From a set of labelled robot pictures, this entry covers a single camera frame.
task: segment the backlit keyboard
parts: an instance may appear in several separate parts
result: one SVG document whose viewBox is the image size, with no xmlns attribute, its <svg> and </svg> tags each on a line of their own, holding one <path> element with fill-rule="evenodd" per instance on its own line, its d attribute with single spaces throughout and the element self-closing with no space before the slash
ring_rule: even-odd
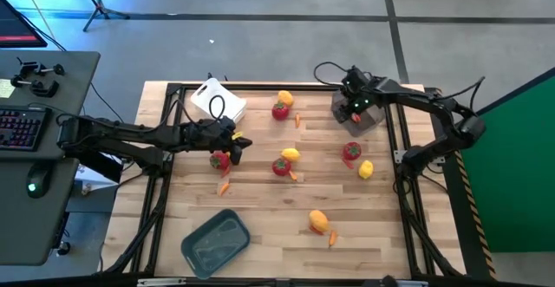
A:
<svg viewBox="0 0 555 287">
<path fill-rule="evenodd" d="M 0 149 L 35 151 L 50 111 L 49 108 L 0 106 Z"/>
</svg>

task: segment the mouse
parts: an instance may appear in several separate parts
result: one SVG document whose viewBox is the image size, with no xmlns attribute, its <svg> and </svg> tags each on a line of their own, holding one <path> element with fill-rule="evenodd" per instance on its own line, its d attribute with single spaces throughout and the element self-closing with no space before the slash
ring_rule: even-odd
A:
<svg viewBox="0 0 555 287">
<path fill-rule="evenodd" d="M 29 197 L 38 199 L 46 194 L 50 187 L 51 174 L 52 164 L 50 162 L 37 162 L 29 169 L 25 182 Z"/>
</svg>

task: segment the desk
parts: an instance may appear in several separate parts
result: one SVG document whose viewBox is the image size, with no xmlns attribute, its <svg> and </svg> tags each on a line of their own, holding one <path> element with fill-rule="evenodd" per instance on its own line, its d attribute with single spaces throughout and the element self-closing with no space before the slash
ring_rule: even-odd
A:
<svg viewBox="0 0 555 287">
<path fill-rule="evenodd" d="M 100 54 L 0 50 L 0 78 L 9 79 L 18 73 L 17 56 L 24 62 L 42 62 L 47 67 L 60 63 L 67 74 L 45 77 L 60 82 L 52 98 L 34 96 L 26 87 L 16 88 L 10 98 L 0 98 L 0 105 L 26 106 L 36 101 L 79 114 Z M 52 112 L 36 152 L 0 151 L 0 173 L 3 175 L 0 182 L 0 264 L 43 264 L 54 243 L 79 162 L 76 159 L 59 161 L 53 169 L 48 192 L 39 199 L 29 197 L 25 182 L 34 160 L 57 160 L 63 156 L 56 145 L 59 127 L 55 117 L 58 114 L 56 110 Z"/>
<path fill-rule="evenodd" d="M 167 82 L 145 83 L 135 123 L 158 124 L 166 88 Z M 422 89 L 422 85 L 411 88 Z M 292 113 L 287 121 L 280 122 L 270 115 L 276 91 L 233 93 L 247 100 L 247 114 L 237 130 L 254 144 L 244 150 L 241 164 L 232 169 L 231 187 L 221 198 L 217 191 L 227 179 L 221 179 L 210 167 L 208 152 L 176 154 L 155 275 L 192 276 L 180 252 L 181 240 L 218 211 L 232 208 L 249 229 L 251 245 L 217 277 L 410 277 L 399 203 L 392 191 L 395 177 L 385 122 L 356 139 L 363 154 L 355 165 L 365 159 L 375 165 L 372 178 L 362 180 L 339 158 L 343 144 L 353 139 L 332 117 L 331 92 L 292 92 Z M 188 96 L 186 105 L 194 119 L 201 117 Z M 294 126 L 296 112 L 301 115 L 299 129 Z M 407 108 L 406 116 L 413 145 L 434 138 L 429 114 Z M 271 162 L 287 147 L 302 154 L 293 166 L 297 183 L 274 175 L 270 169 Z M 138 172 L 129 170 L 126 177 Z M 426 174 L 443 183 L 442 175 Z M 136 233 L 146 183 L 147 178 L 137 179 L 117 193 L 102 250 L 105 268 Z M 465 272 L 449 197 L 424 179 L 420 189 L 431 238 L 452 265 Z M 308 230 L 308 213 L 313 209 L 324 211 L 339 234 L 331 249 L 327 236 Z M 149 242 L 147 238 L 141 269 Z M 415 247 L 421 248 L 417 239 Z M 424 269 L 421 249 L 417 249 L 417 257 Z"/>
</svg>

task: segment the green backdrop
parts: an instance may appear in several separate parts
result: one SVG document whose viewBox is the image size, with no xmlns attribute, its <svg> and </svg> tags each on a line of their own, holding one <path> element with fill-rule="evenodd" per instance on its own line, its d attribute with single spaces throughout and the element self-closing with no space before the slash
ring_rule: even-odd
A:
<svg viewBox="0 0 555 287">
<path fill-rule="evenodd" d="M 479 114 L 462 155 L 490 250 L 555 251 L 555 68 Z"/>
</svg>

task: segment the plastic container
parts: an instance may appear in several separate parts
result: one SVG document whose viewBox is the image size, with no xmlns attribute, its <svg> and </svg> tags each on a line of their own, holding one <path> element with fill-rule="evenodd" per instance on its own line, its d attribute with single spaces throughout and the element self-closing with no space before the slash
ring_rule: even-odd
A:
<svg viewBox="0 0 555 287">
<path fill-rule="evenodd" d="M 200 279 L 208 279 L 251 242 L 245 225 L 231 209 L 218 212 L 181 242 L 181 253 Z"/>
<path fill-rule="evenodd" d="M 212 118 L 210 115 L 210 100 L 215 95 L 221 95 L 225 101 L 224 116 L 233 120 L 235 123 L 239 122 L 245 115 L 246 100 L 238 98 L 232 92 L 219 84 L 218 79 L 210 78 L 206 80 L 191 95 L 191 101 L 198 108 L 200 108 L 206 115 L 206 118 Z M 216 99 L 212 102 L 212 113 L 216 116 L 222 111 L 222 101 Z"/>
</svg>

